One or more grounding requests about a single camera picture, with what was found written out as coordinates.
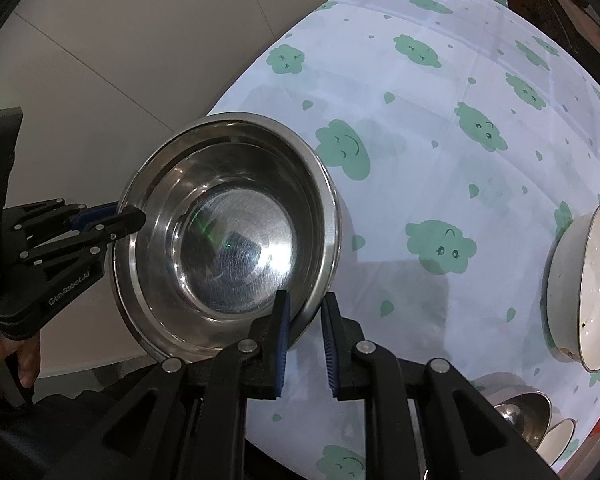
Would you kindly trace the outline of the large steel bowl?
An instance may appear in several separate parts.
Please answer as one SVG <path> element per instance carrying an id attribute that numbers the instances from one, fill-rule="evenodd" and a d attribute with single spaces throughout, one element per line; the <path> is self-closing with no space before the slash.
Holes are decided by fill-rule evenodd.
<path id="1" fill-rule="evenodd" d="M 310 248 L 309 290 L 302 294 L 302 303 L 291 320 L 291 341 L 295 344 L 309 329 L 318 315 L 320 304 L 334 282 L 342 246 L 342 205 L 338 188 L 328 168 L 336 159 L 341 167 L 348 156 L 349 144 L 344 134 L 332 126 L 319 128 L 315 148 L 300 140 L 298 153 L 308 177 L 306 194 L 310 204 L 312 240 Z"/>

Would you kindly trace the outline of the large white enamel bowl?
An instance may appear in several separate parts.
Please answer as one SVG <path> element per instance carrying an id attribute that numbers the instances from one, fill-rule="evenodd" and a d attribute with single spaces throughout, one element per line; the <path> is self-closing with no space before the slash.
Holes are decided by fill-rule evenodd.
<path id="1" fill-rule="evenodd" d="M 600 371 L 600 204 L 574 219 L 556 246 L 546 319 L 558 351 L 589 373 Z"/>

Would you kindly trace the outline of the small white enamel bowl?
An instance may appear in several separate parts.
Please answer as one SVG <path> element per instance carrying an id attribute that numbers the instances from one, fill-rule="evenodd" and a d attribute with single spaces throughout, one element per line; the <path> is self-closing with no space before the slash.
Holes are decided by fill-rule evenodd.
<path id="1" fill-rule="evenodd" d="M 572 418 L 562 418 L 552 423 L 536 448 L 547 465 L 553 466 L 568 448 L 576 432 L 577 423 Z"/>

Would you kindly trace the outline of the small steel bowl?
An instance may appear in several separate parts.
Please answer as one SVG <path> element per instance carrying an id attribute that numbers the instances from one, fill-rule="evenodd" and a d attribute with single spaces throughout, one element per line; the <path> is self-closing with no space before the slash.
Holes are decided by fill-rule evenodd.
<path id="1" fill-rule="evenodd" d="M 550 398 L 512 373 L 492 373 L 472 381 L 518 434 L 536 450 L 546 436 L 552 416 Z"/>

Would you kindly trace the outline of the green cloud patterned tablecloth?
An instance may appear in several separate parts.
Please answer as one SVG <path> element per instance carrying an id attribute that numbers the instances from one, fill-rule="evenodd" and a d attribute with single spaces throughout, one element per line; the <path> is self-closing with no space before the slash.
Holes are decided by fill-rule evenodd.
<path id="1" fill-rule="evenodd" d="M 576 431 L 600 371 L 556 349 L 544 271 L 600 203 L 600 84 L 493 0 L 326 0 L 215 104 L 271 117 L 320 155 L 342 207 L 341 313 L 414 362 L 512 374 Z"/>

